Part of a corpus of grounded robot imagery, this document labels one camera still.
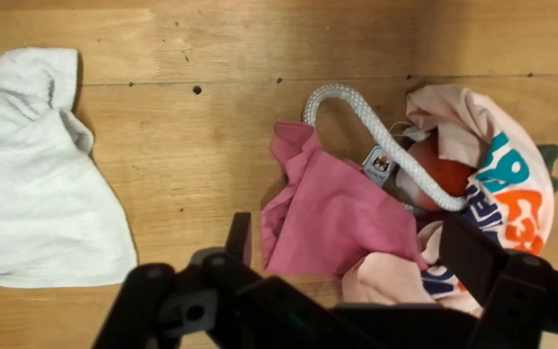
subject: white rope handle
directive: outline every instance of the white rope handle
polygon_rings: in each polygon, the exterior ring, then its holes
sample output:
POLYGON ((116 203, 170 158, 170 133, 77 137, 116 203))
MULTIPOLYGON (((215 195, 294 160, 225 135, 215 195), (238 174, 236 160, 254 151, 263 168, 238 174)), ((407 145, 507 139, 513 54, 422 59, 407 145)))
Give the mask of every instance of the white rope handle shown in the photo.
POLYGON ((376 143, 385 149, 385 152, 422 187, 442 209, 461 211, 467 205, 465 197, 453 197, 438 185, 438 182, 401 147, 395 143, 393 135, 380 121, 372 106, 362 98, 362 94, 347 85, 321 85, 316 88, 304 104, 304 121, 316 125, 316 116, 320 102, 323 98, 341 98, 352 106, 360 121, 372 133, 376 143))

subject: label tag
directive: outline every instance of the label tag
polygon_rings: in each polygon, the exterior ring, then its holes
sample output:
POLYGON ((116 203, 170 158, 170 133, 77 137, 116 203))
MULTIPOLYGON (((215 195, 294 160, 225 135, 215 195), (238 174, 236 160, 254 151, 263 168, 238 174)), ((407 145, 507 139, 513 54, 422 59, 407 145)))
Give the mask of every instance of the label tag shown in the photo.
POLYGON ((395 166, 397 164, 389 158, 389 154, 380 145, 374 145, 370 154, 362 160, 362 170, 378 185, 383 185, 387 182, 387 178, 393 174, 395 166))

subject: white towel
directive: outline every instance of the white towel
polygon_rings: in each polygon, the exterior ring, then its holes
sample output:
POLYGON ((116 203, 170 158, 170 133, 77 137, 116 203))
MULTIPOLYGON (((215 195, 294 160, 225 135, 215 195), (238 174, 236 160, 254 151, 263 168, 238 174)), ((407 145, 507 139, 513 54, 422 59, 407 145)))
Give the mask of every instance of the white towel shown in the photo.
POLYGON ((72 114, 77 52, 0 57, 0 284, 118 282, 135 265, 124 211, 72 114))

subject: white handle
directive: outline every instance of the white handle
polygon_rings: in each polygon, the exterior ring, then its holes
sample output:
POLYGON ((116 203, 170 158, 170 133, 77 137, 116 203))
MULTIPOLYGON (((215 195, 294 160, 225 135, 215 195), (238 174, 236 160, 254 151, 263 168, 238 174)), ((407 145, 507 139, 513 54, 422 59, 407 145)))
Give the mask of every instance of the white handle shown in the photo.
POLYGON ((438 185, 438 182, 401 147, 395 143, 393 135, 380 121, 372 106, 362 98, 362 94, 347 85, 321 85, 316 88, 304 104, 304 121, 316 125, 316 116, 320 102, 323 98, 341 98, 349 102, 366 129, 372 133, 376 143, 385 149, 385 152, 416 182, 416 185, 426 191, 442 209, 461 211, 467 205, 465 197, 453 197, 438 185))

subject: wooden floor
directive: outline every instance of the wooden floor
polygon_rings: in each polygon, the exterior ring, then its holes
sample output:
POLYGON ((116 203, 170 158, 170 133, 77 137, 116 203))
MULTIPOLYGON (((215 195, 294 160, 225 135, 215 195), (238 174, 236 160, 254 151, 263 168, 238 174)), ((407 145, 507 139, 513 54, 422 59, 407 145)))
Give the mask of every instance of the wooden floor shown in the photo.
MULTIPOLYGON (((416 85, 463 83, 537 141, 558 143, 552 0, 0 0, 0 54, 17 46, 79 50, 75 112, 97 135, 93 156, 141 261, 182 267, 194 249, 223 242, 234 211, 258 220, 281 176, 267 152, 271 125, 298 120, 325 81, 354 85, 383 120, 403 114, 416 85)), ((333 102, 320 133, 354 160, 372 143, 333 102)), ((558 265, 558 205, 546 257, 558 265)), ((304 288, 333 298, 327 286, 304 288)), ((0 346, 89 346, 114 292, 0 288, 0 346)))

